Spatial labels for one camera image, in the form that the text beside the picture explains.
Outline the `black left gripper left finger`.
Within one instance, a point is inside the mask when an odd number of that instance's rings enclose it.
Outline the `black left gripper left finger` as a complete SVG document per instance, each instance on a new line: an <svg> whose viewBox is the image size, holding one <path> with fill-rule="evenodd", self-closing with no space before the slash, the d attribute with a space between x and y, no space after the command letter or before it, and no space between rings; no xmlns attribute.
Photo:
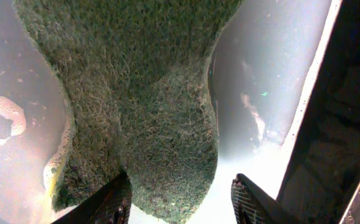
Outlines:
<svg viewBox="0 0 360 224"><path fill-rule="evenodd" d="M131 182L125 171L52 224L128 224Z"/></svg>

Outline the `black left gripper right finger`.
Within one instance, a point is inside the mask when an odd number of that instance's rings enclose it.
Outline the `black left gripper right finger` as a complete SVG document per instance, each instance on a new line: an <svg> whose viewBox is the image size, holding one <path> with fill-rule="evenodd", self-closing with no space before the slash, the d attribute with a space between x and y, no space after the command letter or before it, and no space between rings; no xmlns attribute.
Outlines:
<svg viewBox="0 0 360 224"><path fill-rule="evenodd" d="M232 181L230 194L237 224L301 223L241 173Z"/></svg>

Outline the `green scrubbing sponge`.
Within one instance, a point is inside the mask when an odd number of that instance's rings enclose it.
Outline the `green scrubbing sponge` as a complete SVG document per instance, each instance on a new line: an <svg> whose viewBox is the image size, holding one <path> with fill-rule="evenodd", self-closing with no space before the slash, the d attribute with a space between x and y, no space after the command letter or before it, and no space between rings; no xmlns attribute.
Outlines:
<svg viewBox="0 0 360 224"><path fill-rule="evenodd" d="M54 207L83 202L125 170L133 203L186 223L217 167L208 61L239 1L19 0L56 69L77 132Z"/></svg>

